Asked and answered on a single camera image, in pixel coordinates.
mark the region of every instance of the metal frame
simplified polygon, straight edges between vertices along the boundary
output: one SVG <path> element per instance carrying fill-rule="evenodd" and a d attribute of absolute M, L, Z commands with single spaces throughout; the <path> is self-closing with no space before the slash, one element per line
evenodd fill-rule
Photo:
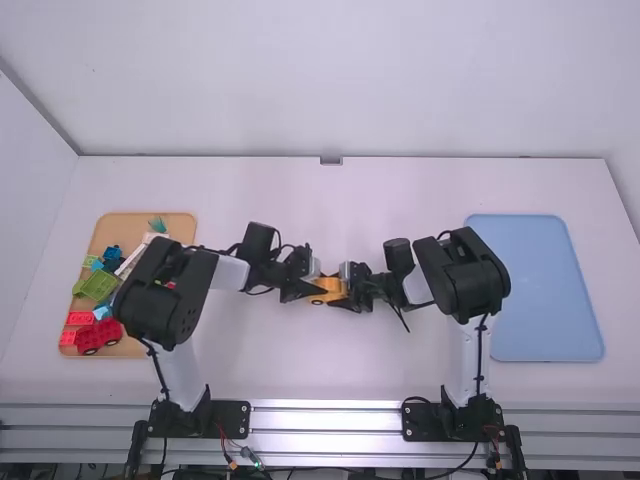
<path fill-rule="evenodd" d="M 400 402 L 251 403 L 246 444 L 267 466 L 447 468 L 464 460 L 472 447 L 404 442 Z M 0 462 L 123 463 L 134 422 L 148 414 L 149 406 L 140 404 L 0 404 Z M 506 405 L 504 416 L 520 427 L 531 469 L 640 470 L 640 410 Z M 161 453 L 162 440 L 150 439 L 143 462 L 158 463 Z M 479 448 L 469 468 L 483 467 L 485 453 Z M 220 442 L 205 439 L 170 439 L 167 463 L 225 464 Z"/>

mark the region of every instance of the red toy car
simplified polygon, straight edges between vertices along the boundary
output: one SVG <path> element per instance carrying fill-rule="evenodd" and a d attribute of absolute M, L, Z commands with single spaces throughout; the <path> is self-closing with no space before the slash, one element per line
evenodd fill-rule
<path fill-rule="evenodd" d="M 105 318 L 76 332 L 75 345 L 80 355 L 93 355 L 102 347 L 115 345 L 122 339 L 122 325 L 114 318 Z"/>

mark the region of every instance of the light blue mat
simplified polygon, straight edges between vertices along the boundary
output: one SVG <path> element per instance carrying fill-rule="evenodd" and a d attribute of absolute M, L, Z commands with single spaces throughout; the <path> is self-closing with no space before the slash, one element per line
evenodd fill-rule
<path fill-rule="evenodd" d="M 553 215 L 472 215 L 507 267 L 491 356 L 504 362 L 597 362 L 604 344 L 564 221 Z"/>

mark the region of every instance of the wooden tray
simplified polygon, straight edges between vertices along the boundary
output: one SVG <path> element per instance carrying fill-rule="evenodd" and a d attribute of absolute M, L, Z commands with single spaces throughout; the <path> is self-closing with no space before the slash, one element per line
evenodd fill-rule
<path fill-rule="evenodd" d="M 160 216 L 167 226 L 167 233 L 171 239 L 191 245 L 195 239 L 196 219 L 189 213 L 107 213 L 98 219 L 91 237 L 91 243 L 87 255 L 101 256 L 109 245 L 119 245 L 122 248 L 122 256 L 128 257 L 142 243 L 145 232 L 151 231 L 149 220 Z M 82 268 L 79 278 L 87 279 L 91 275 L 88 268 Z M 72 297 L 69 312 L 91 311 L 96 302 L 90 298 Z M 62 331 L 77 330 L 80 327 L 66 326 L 67 318 L 62 319 Z M 146 351 L 135 339 L 127 336 L 123 328 L 122 340 L 111 347 L 103 347 L 91 356 L 78 354 L 75 346 L 59 346 L 62 355 L 77 358 L 144 358 Z"/>

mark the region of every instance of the white wall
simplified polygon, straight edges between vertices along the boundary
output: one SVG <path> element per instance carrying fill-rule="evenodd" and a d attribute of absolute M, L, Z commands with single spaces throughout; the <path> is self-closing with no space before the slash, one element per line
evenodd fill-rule
<path fill-rule="evenodd" d="M 638 232 L 639 19 L 635 0 L 0 0 L 0 56 L 87 154 L 603 156 Z"/>
<path fill-rule="evenodd" d="M 0 356 L 77 160 L 0 71 Z"/>

